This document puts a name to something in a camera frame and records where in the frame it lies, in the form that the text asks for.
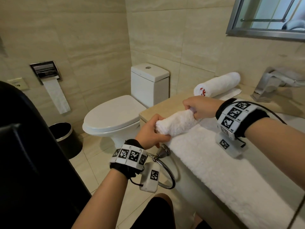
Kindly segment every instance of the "rolled towel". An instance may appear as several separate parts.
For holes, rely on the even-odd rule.
[[[157,121],[156,130],[163,135],[177,136],[194,127],[198,123],[192,110],[176,112],[170,117]]]
[[[198,84],[194,88],[194,96],[214,97],[224,93],[237,86],[240,82],[240,75],[237,72],[231,72]]]

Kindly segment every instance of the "knee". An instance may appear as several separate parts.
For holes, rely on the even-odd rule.
[[[173,202],[172,202],[172,200],[170,199],[170,197],[167,194],[158,193],[154,197],[163,198],[170,205],[170,208],[173,208]]]

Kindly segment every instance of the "toilet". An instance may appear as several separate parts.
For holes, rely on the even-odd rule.
[[[83,130],[110,137],[116,148],[135,138],[140,130],[139,113],[169,97],[169,72],[143,63],[131,68],[131,96],[120,96],[92,109],[84,118]]]

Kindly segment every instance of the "light switch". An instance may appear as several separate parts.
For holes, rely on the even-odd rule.
[[[13,85],[14,87],[18,88],[19,90],[29,89],[29,86],[26,84],[23,78],[10,79],[7,82]]]

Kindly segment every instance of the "wall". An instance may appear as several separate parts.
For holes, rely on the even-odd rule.
[[[82,132],[89,110],[130,93],[125,0],[0,0],[0,80],[23,77],[48,125]],[[71,107],[60,115],[29,64],[54,60]]]
[[[149,62],[170,71],[170,95],[237,71],[255,87],[268,66],[305,74],[305,45],[226,37],[235,0],[126,0],[132,64]],[[305,104],[305,88],[281,94]]]

